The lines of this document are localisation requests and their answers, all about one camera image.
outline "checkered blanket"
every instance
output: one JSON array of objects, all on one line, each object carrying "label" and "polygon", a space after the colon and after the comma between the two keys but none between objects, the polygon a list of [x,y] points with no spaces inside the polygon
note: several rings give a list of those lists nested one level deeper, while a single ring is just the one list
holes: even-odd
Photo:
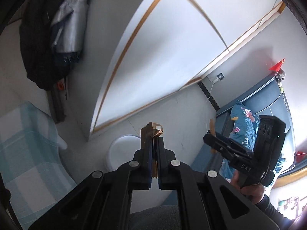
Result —
[{"label": "checkered blanket", "polygon": [[0,118],[0,172],[24,229],[76,186],[61,164],[52,118],[31,103]]}]

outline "red cloth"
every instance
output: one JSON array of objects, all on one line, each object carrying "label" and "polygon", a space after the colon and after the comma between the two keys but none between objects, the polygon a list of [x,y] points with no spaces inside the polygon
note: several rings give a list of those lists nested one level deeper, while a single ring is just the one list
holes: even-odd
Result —
[{"label": "red cloth", "polygon": [[269,70],[278,72],[281,69],[282,64],[284,63],[285,59],[282,59],[280,62],[272,66]]}]

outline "light gray floor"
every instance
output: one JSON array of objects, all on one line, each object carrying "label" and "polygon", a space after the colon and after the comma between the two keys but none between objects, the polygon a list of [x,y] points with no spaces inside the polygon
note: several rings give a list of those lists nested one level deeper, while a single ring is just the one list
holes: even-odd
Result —
[{"label": "light gray floor", "polygon": [[[9,25],[0,37],[0,116],[27,100],[49,114],[46,92],[26,77],[19,47],[19,25],[20,21]],[[126,134],[140,135],[140,129],[150,121],[163,126],[165,148],[173,150],[178,160],[191,164],[203,145],[210,118],[215,117],[202,90],[192,85],[87,142],[68,103],[63,102],[67,117],[65,122],[57,124],[57,129],[68,149],[61,150],[60,156],[77,183],[94,170],[105,171],[105,155],[113,140]],[[160,191],[157,180],[153,179],[150,191],[133,192],[131,212],[160,205],[168,194]]]}]

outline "human hand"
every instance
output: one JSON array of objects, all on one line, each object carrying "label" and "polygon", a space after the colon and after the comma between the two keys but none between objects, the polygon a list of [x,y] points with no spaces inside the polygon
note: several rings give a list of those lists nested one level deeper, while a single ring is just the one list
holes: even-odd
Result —
[{"label": "human hand", "polygon": [[251,203],[253,204],[257,204],[263,199],[266,190],[262,184],[259,183],[257,185],[240,188],[240,186],[238,185],[238,181],[239,171],[236,170],[233,174],[230,184],[233,185],[237,190],[239,190],[241,194],[252,196]]}]

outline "shiny silver fabric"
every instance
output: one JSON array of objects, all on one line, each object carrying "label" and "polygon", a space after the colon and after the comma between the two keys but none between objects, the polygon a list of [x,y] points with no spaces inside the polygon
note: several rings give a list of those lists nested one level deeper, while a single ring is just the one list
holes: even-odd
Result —
[{"label": "shiny silver fabric", "polygon": [[59,23],[52,48],[57,53],[80,52],[87,18],[87,0],[64,0],[55,14],[51,27]]}]

